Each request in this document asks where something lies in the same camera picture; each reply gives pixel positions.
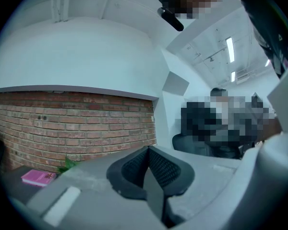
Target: brick wall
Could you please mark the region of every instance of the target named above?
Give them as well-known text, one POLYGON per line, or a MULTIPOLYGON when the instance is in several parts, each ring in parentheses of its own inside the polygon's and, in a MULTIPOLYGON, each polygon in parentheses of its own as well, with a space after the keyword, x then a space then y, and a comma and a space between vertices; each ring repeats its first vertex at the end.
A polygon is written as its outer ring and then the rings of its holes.
POLYGON ((0 93, 2 169, 56 171, 74 161, 156 144, 152 102, 78 92, 0 93))

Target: seated person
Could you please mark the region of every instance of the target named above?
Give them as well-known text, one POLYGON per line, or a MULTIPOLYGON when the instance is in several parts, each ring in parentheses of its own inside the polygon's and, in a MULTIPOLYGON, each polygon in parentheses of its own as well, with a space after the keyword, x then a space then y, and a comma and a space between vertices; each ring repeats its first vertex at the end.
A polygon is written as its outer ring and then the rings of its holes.
POLYGON ((196 144, 210 146, 215 157, 239 158, 239 146, 276 133, 270 127, 274 122, 268 108, 254 98, 228 97, 228 92, 219 88, 211 90, 210 99, 188 102, 181 109, 181 133, 192 135, 196 144))

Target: green plant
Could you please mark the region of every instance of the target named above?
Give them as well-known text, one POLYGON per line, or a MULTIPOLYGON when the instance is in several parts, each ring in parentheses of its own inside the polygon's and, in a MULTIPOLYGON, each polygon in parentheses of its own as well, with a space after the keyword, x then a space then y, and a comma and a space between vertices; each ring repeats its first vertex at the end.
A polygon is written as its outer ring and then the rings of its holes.
POLYGON ((70 168, 76 166, 77 164, 78 164, 77 162, 72 161, 69 158, 67 158, 67 156, 65 156, 65 166, 59 166, 57 167, 57 170, 59 173, 64 173, 68 171, 70 168))

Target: white wall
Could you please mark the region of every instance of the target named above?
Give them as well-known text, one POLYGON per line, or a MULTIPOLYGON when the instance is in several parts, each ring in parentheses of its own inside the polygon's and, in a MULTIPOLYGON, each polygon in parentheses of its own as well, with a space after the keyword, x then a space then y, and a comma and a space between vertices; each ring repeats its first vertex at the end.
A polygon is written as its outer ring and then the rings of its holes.
POLYGON ((161 51, 169 70, 190 83, 183 96, 162 91, 157 108, 155 107, 156 135, 157 138, 161 134, 163 137, 161 140, 157 140, 158 145, 173 148, 172 138, 180 133, 181 106, 185 103, 185 98, 209 96, 210 87, 186 62, 165 49, 161 51), (156 111, 160 113, 159 105, 164 107, 164 110, 162 110, 163 116, 156 116, 156 111))
POLYGON ((249 79, 239 85, 233 83, 227 90, 229 96, 252 96, 256 92, 264 102, 269 103, 267 96, 278 83, 279 79, 277 75, 271 70, 266 74, 249 79))
POLYGON ((0 88, 69 85, 158 96, 148 36, 93 18, 45 21, 0 45, 0 88))

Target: ceiling beam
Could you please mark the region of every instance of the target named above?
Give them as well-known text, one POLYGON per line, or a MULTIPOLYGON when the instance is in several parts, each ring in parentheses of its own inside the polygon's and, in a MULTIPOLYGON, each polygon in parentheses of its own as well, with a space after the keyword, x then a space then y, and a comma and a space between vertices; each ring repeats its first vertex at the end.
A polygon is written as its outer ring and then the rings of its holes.
POLYGON ((108 4, 108 0, 104 0, 104 3, 101 7, 101 10, 100 10, 100 14, 99 14, 99 19, 102 20, 103 17, 104 17, 104 13, 105 13, 105 9, 106 9, 106 6, 108 4))
POLYGON ((68 21, 69 1, 70 0, 64 0, 63 21, 68 21))

